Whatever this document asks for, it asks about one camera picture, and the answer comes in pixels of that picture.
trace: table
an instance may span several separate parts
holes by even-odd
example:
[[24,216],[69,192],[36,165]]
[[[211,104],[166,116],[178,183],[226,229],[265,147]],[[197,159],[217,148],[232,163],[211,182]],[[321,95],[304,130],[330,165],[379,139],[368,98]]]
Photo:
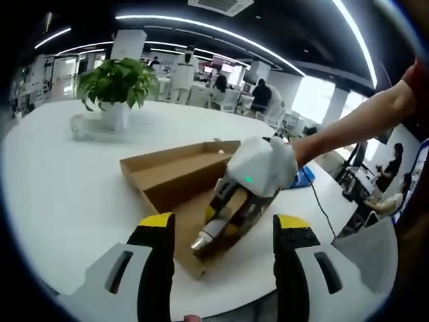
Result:
[[[52,288],[70,294],[85,270],[109,248],[125,243],[143,217],[140,198],[125,182],[119,160],[211,141],[244,140],[274,131],[261,121],[209,109],[145,102],[114,140],[76,142],[70,118],[80,101],[42,105],[3,142],[3,187],[11,226],[35,272]],[[339,233],[356,209],[341,187],[316,163],[314,188]],[[286,213],[312,225],[322,243],[332,234],[311,188],[283,191],[258,224],[202,280],[179,264],[173,278],[172,319],[208,317],[250,303],[275,289],[272,216]]]

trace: led strip light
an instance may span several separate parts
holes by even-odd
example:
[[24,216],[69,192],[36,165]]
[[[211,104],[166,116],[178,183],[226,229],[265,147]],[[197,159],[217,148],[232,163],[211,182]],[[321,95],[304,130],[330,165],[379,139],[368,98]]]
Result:
[[96,42],[94,44],[87,44],[87,45],[83,45],[83,46],[77,46],[77,47],[74,47],[74,48],[63,50],[62,52],[57,52],[56,55],[61,55],[61,54],[64,54],[66,52],[72,52],[73,50],[76,50],[76,49],[81,49],[81,48],[86,48],[86,47],[92,47],[92,46],[98,46],[98,45],[108,45],[108,44],[113,44],[113,42]]
[[[172,54],[179,54],[179,55],[183,54],[183,52],[176,52],[174,50],[167,50],[167,49],[160,49],[160,48],[153,48],[153,49],[151,49],[151,51],[152,52],[170,52]],[[199,56],[199,55],[194,55],[194,56],[197,58],[200,58],[200,59],[208,60],[209,62],[211,62],[213,60],[212,58],[209,58],[209,57],[204,57],[204,56]]]
[[42,40],[39,44],[35,45],[34,49],[38,49],[41,45],[46,44],[47,42],[53,40],[54,38],[61,36],[62,34],[65,34],[66,32],[69,32],[71,29],[72,28],[67,28],[67,29],[64,29],[60,32],[57,32],[56,34],[53,34],[50,37],[47,37],[45,40]]
[[[93,47],[93,46],[98,46],[98,45],[107,45],[107,44],[113,44],[113,42],[96,42],[94,44],[87,44],[87,45],[82,45],[82,46],[78,46],[78,47],[73,47],[73,48],[70,48],[70,49],[67,49],[67,50],[63,50],[62,52],[58,52],[56,55],[65,54],[66,52],[72,52],[74,50],[81,49],[81,48]],[[145,44],[158,44],[158,45],[165,45],[165,46],[175,46],[175,47],[178,47],[178,48],[186,48],[187,47],[187,46],[179,45],[179,44],[171,44],[169,42],[145,42]],[[94,50],[88,50],[86,52],[80,52],[78,54],[79,55],[83,55],[83,54],[87,54],[89,52],[101,52],[103,50],[104,49],[94,49]],[[207,54],[212,54],[213,56],[216,56],[216,57],[219,57],[219,58],[223,58],[223,59],[228,60],[230,62],[236,62],[236,63],[242,64],[243,66],[246,66],[247,68],[250,67],[250,65],[248,65],[248,64],[246,64],[244,62],[240,62],[239,60],[236,60],[236,59],[231,58],[231,57],[223,56],[223,55],[216,54],[214,52],[209,52],[208,50],[203,50],[203,49],[199,49],[199,48],[195,48],[195,50],[199,51],[199,52],[205,52]],[[178,53],[178,52],[175,52],[175,51],[172,51],[172,50],[165,50],[165,49],[157,49],[156,51],[158,51],[158,52],[172,52],[172,53],[176,53],[176,54]],[[194,55],[194,56],[197,57],[197,58],[201,58],[203,60],[212,61],[211,58],[207,58],[207,57],[204,57],[204,56],[198,56],[198,55]]]
[[184,23],[191,23],[193,25],[199,25],[200,27],[204,27],[204,28],[208,28],[208,29],[212,29],[212,30],[216,30],[218,32],[222,32],[226,35],[230,35],[234,38],[240,39],[244,42],[247,42],[248,44],[259,48],[260,50],[266,52],[267,54],[277,58],[278,60],[280,60],[281,62],[284,62],[285,64],[287,64],[290,68],[292,68],[293,70],[295,70],[297,73],[301,74],[302,76],[306,76],[305,73],[300,70],[298,67],[296,67],[295,65],[293,65],[292,63],[288,62],[286,59],[284,59],[283,57],[281,57],[280,55],[276,54],[275,52],[272,52],[271,50],[263,47],[262,45],[247,39],[243,36],[240,36],[239,34],[234,34],[233,32],[230,32],[228,30],[216,27],[214,25],[209,25],[207,23],[203,23],[203,22],[199,22],[199,21],[194,21],[194,20],[189,20],[189,19],[183,19],[183,18],[179,18],[179,17],[170,17],[167,15],[118,15],[115,17],[117,20],[123,20],[123,19],[163,19],[163,20],[172,20],[172,21],[180,21],[180,22],[184,22]]
[[87,50],[86,52],[80,52],[79,55],[85,55],[85,54],[89,54],[90,52],[104,52],[105,49],[92,49],[92,50]]
[[[171,44],[169,42],[145,42],[145,44],[165,45],[165,46],[173,46],[173,47],[178,47],[178,48],[187,48],[187,46],[179,45],[179,44]],[[215,52],[209,52],[208,50],[203,50],[203,49],[200,49],[200,48],[195,48],[195,51],[197,51],[197,52],[205,52],[206,54],[212,54],[215,57],[223,58],[223,59],[228,60],[230,62],[236,62],[236,63],[241,64],[243,66],[250,67],[250,65],[248,65],[248,64],[246,64],[244,62],[240,62],[239,60],[236,60],[236,59],[228,57],[228,56],[223,56],[223,55],[217,54]]]
[[347,10],[347,8],[344,6],[344,4],[341,2],[341,0],[332,0],[332,1],[336,5],[338,10],[341,12],[341,14],[343,15],[346,22],[349,24],[351,31],[354,33],[356,40],[362,49],[363,56],[365,57],[365,60],[367,62],[369,74],[371,75],[371,80],[373,82],[373,86],[375,89],[377,87],[377,76],[375,75],[375,69],[374,69],[373,61],[371,59],[371,56],[369,55],[368,47],[365,44],[365,41],[363,40],[361,31],[357,27],[355,20],[353,20],[351,14]]

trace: ceiling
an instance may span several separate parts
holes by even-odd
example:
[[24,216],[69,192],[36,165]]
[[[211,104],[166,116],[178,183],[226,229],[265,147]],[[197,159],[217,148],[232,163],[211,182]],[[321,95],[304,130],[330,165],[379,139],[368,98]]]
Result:
[[[373,6],[373,0],[342,2],[359,26],[372,57],[378,80],[377,90],[398,82],[414,60],[404,39]],[[53,13],[52,22],[48,32],[43,33],[46,25],[43,14],[48,11]],[[23,35],[26,42],[19,43],[20,58],[31,61],[36,54],[55,54],[75,46],[112,40],[119,29],[141,28],[147,33],[147,40],[193,44],[197,48],[236,59],[260,57],[286,72],[296,73],[263,50],[198,25],[159,19],[115,19],[116,15],[129,14],[169,15],[201,21],[249,38],[286,60],[319,64],[371,80],[359,43],[332,0],[255,0],[252,6],[235,17],[191,7],[187,0],[106,1],[94,8],[80,0],[67,6],[63,3],[53,7],[47,5],[28,18],[21,19],[22,23],[28,24],[28,30]],[[65,27],[71,27],[72,31],[34,50],[34,45],[39,41]],[[145,51],[149,49],[150,46],[146,45]],[[331,76],[325,72],[303,70],[322,78]],[[374,90],[360,83],[337,76],[334,78],[336,82],[343,82],[364,95],[374,93]]]

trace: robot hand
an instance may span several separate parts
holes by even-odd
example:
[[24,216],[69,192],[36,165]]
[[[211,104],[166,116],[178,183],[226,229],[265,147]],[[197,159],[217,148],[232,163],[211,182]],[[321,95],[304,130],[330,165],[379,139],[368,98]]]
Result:
[[79,321],[170,322],[174,214],[143,219],[86,270],[85,282],[59,302]]

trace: forearm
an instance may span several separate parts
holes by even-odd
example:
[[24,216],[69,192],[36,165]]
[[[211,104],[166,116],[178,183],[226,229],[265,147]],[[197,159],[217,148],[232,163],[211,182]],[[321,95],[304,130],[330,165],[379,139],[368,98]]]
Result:
[[341,146],[378,136],[412,114],[415,106],[411,88],[401,80],[396,86],[374,95],[348,116],[322,131],[292,142],[298,166]]

